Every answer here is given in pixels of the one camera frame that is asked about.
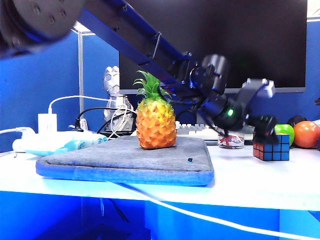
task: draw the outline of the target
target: white cable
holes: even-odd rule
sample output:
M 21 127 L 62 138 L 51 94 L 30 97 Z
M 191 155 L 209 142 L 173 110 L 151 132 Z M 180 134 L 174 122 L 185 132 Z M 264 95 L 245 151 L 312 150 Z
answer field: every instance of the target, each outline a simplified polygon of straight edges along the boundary
M 134 192 L 137 196 L 141 197 L 143 200 L 148 200 L 154 204 L 163 206 L 165 208 L 174 210 L 176 212 L 197 218 L 197 219 L 202 219 L 202 220 L 206 220 L 212 223 L 216 223 L 216 224 L 221 224 L 224 226 L 228 226 L 234 229 L 238 229 L 238 230 L 242 230 L 245 232 L 250 232 L 250 233 L 256 233 L 256 234 L 262 234 L 262 235 L 269 235 L 269 236 L 274 236 L 274 237 L 279 237 L 279 238 L 286 238 L 286 239 L 295 239 L 295 240 L 320 240 L 320 238 L 315 238 L 315 237 L 309 237 L 309 236 L 301 236 L 301 235 L 296 235 L 296 234 L 291 234 L 291 233 L 285 233 L 285 232 L 280 232 L 280 231 L 272 231 L 272 230 L 267 230 L 267 229 L 262 229 L 262 228 L 256 228 L 256 227 L 251 227 L 251 226 L 245 226 L 245 225 L 241 225 L 232 221 L 227 221 L 227 220 L 223 220 L 220 218 L 216 218 L 216 217 L 212 217 L 212 216 L 207 216 L 207 215 L 203 215 L 203 214 L 199 214 L 196 212 L 192 212 L 192 211 L 188 211 L 176 206 L 172 206 L 170 204 L 164 203 L 162 201 L 159 201 L 157 199 L 155 199 L 152 196 L 149 196 L 147 194 L 145 194 L 144 192 L 142 192 L 140 189 L 137 189 L 131 185 L 128 184 L 124 184 L 124 183 L 115 183 L 113 182 L 113 184 L 121 186 L 123 188 L 126 188 L 128 190 L 131 190 L 132 192 Z
M 73 99 L 73 98 L 84 98 L 84 99 L 100 100 L 100 101 L 105 101 L 105 102 L 116 102 L 115 100 L 100 98 L 100 97 L 93 97 L 93 96 L 84 96 L 84 95 L 62 96 L 62 97 L 56 98 L 52 102 L 50 102 L 49 107 L 48 107 L 48 114 L 52 114 L 52 104 L 54 104 L 55 102 L 62 100 L 62 99 Z
M 229 134 L 229 136 L 231 136 L 231 137 L 234 136 L 238 139 L 238 141 L 240 143 L 245 144 L 245 138 L 243 138 L 243 141 L 241 141 L 240 137 L 238 135 L 236 135 L 235 133 Z
M 22 133 L 22 136 L 36 134 L 35 131 L 31 127 L 28 127 L 28 126 L 20 126 L 20 127 L 16 127 L 16 128 L 9 128 L 9 129 L 0 130 L 0 134 L 13 133 L 13 132 Z
M 9 128 L 9 129 L 0 130 L 0 134 L 6 134 L 6 133 L 12 133 L 12 132 L 16 132 L 16 129 Z
M 100 199 L 101 217 L 104 217 L 104 216 L 105 216 L 105 205 L 104 205 L 104 201 L 103 201 L 102 197 L 100 197 L 99 199 Z
M 111 117 L 111 121 L 110 121 L 110 129 L 112 131 L 112 134 L 109 136 L 109 138 L 113 135 L 116 135 L 117 137 L 120 137 L 118 134 L 117 134 L 117 131 L 122 128 L 124 126 L 124 124 L 126 124 L 127 120 L 126 120 L 126 115 L 127 115 L 127 110 L 128 110 L 128 106 L 125 105 L 125 109 L 124 109 L 124 113 L 123 113 L 123 116 L 122 116 L 122 119 L 121 121 L 119 121 L 115 128 L 113 127 L 113 121 L 114 121 L 114 117 L 116 116 L 116 112 L 117 111 L 121 111 L 120 109 L 117 109 L 114 111 L 114 113 L 112 114 L 112 117 Z

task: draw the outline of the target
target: pineapple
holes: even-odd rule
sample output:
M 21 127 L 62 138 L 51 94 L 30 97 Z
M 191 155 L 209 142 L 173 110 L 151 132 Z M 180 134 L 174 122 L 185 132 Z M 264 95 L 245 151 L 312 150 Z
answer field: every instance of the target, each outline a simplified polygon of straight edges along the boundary
M 168 148 L 175 144 L 176 117 L 172 106 L 159 94 L 160 81 L 149 72 L 137 71 L 139 78 L 133 84 L 142 84 L 138 94 L 144 95 L 136 110 L 136 134 L 143 149 Z M 162 95 L 169 95 L 160 88 Z

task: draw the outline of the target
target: pineapple crown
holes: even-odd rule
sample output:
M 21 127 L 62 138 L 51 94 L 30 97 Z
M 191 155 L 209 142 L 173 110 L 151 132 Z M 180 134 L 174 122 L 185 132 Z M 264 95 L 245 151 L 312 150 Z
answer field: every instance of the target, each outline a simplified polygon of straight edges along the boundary
M 151 73 L 140 70 L 137 71 L 137 73 L 141 73 L 145 78 L 137 78 L 134 80 L 133 85 L 142 84 L 142 88 L 138 89 L 138 95 L 143 95 L 146 99 L 162 99 L 164 95 L 170 96 L 167 91 L 159 87 L 160 80 Z

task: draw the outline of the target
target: pineapple leaf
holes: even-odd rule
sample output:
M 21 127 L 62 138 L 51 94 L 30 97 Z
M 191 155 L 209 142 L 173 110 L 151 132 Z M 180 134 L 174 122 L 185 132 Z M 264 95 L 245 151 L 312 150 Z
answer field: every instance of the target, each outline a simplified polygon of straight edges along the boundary
M 138 94 L 144 93 L 145 89 L 144 88 L 138 88 L 137 92 L 138 92 Z
M 147 84 L 146 85 L 143 85 L 144 89 L 146 92 L 152 92 L 152 89 L 150 86 L 148 86 Z
M 147 97 L 147 98 L 152 98 L 152 97 L 153 97 L 152 92 L 145 91 L 144 93 L 146 94 L 146 97 Z
M 135 85 L 135 84 L 145 85 L 145 83 L 143 81 L 134 81 L 134 83 L 132 85 Z
M 163 88 L 161 88 L 160 91 L 161 91 L 161 94 L 162 94 L 163 96 L 169 96 L 169 97 L 172 99 L 171 95 L 170 95 L 166 90 L 164 90 Z
M 143 95 L 145 98 L 147 97 L 145 93 L 137 93 L 137 95 Z
M 136 84 L 136 82 L 142 82 L 143 84 L 147 83 L 143 78 L 137 78 L 136 80 L 134 80 L 133 84 Z
M 148 72 L 140 71 L 140 70 L 138 70 L 138 71 L 136 71 L 136 72 L 137 72 L 137 73 L 141 73 L 141 74 L 144 76 L 145 80 L 148 82 L 148 78 L 149 78 Z
M 156 82 L 152 87 L 152 92 L 153 93 L 157 93 L 158 92 L 158 87 L 159 87 L 159 82 Z
M 153 76 L 151 73 L 148 72 L 148 79 L 151 86 L 153 86 L 156 83 L 159 83 L 159 79 Z

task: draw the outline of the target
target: blue cubicle wall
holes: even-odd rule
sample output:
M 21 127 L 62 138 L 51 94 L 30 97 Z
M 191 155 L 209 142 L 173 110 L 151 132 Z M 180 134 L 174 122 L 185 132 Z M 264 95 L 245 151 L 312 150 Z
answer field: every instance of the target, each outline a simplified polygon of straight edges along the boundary
M 0 130 L 31 127 L 38 131 L 38 113 L 47 113 L 49 103 L 58 97 L 79 94 L 78 38 L 74 32 L 32 55 L 0 61 Z M 58 113 L 58 130 L 74 124 L 78 99 L 53 105 Z M 0 153 L 12 150 L 21 133 L 0 135 Z

